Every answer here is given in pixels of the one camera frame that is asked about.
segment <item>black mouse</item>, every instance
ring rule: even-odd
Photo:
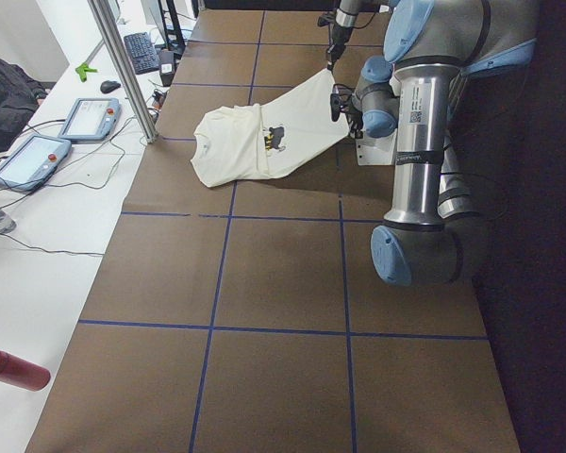
[[[122,84],[120,82],[116,82],[115,80],[105,80],[103,83],[101,83],[101,92],[107,94],[108,92],[117,90],[121,86]]]

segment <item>green clip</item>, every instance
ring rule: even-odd
[[[80,64],[78,67],[75,68],[75,71],[77,72],[77,74],[79,75],[79,79],[82,82],[85,82],[86,79],[88,78],[86,76],[86,73],[97,73],[98,71],[96,69],[93,69],[91,67],[88,66],[88,63],[82,63]]]

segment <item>white table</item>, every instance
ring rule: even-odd
[[[101,97],[102,81],[119,79],[105,46],[91,63],[98,73],[82,83],[75,67],[68,68],[30,121],[65,118],[78,97]],[[138,77],[148,98],[160,84],[158,72]],[[122,103],[119,130],[133,116],[124,88],[108,94]],[[56,136],[61,124],[42,127]],[[51,250],[104,253],[119,217],[122,202],[141,162],[146,145],[136,120],[114,139],[125,149],[117,171],[105,188],[91,190],[79,185],[45,187],[24,201],[5,208],[17,223],[13,237],[29,245]],[[76,144],[50,184],[84,182],[100,186],[123,152],[107,144],[93,153],[96,144]],[[0,192],[0,206],[19,198]],[[43,390],[33,393],[0,382],[0,452],[23,452],[38,423],[52,382],[69,343],[101,258],[29,251],[0,237],[0,349],[48,368],[53,376]]]

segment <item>black fabric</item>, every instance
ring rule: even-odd
[[[566,453],[566,2],[541,1],[529,70],[474,81],[453,132],[508,191],[466,176],[487,217],[507,206],[474,285],[520,448]]]
[[[208,9],[267,9],[279,11],[330,11],[332,0],[205,0]],[[366,5],[363,11],[376,11],[379,6]]]
[[[46,97],[42,84],[0,59],[0,152],[6,151]]]

